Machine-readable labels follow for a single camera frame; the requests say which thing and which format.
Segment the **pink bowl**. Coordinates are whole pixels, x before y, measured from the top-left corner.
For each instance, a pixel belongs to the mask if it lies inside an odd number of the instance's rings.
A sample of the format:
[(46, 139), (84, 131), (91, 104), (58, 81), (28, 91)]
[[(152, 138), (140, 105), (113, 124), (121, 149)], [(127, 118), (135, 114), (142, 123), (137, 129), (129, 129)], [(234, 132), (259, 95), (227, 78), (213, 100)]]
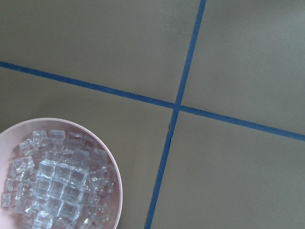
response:
[(59, 118), (37, 118), (27, 120), (9, 127), (0, 134), (0, 191), (4, 191), (5, 182), (10, 169), (10, 161), (17, 156), (18, 144), (31, 137), (36, 130), (59, 129), (87, 134), (98, 142), (98, 148), (108, 154), (110, 163), (114, 166), (117, 182), (113, 186), (109, 221), (104, 224), (105, 229), (115, 229), (118, 226), (122, 212), (122, 179), (117, 163), (106, 144), (93, 132), (85, 127), (68, 120)]

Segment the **pile of clear ice cubes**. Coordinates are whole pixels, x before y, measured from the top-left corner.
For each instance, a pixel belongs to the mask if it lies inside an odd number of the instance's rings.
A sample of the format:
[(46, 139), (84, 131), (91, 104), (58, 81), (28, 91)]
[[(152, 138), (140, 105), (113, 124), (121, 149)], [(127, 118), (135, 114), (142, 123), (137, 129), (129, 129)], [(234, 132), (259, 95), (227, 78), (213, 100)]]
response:
[(109, 221), (114, 166), (88, 135), (39, 130), (19, 144), (1, 206), (23, 229), (102, 229)]

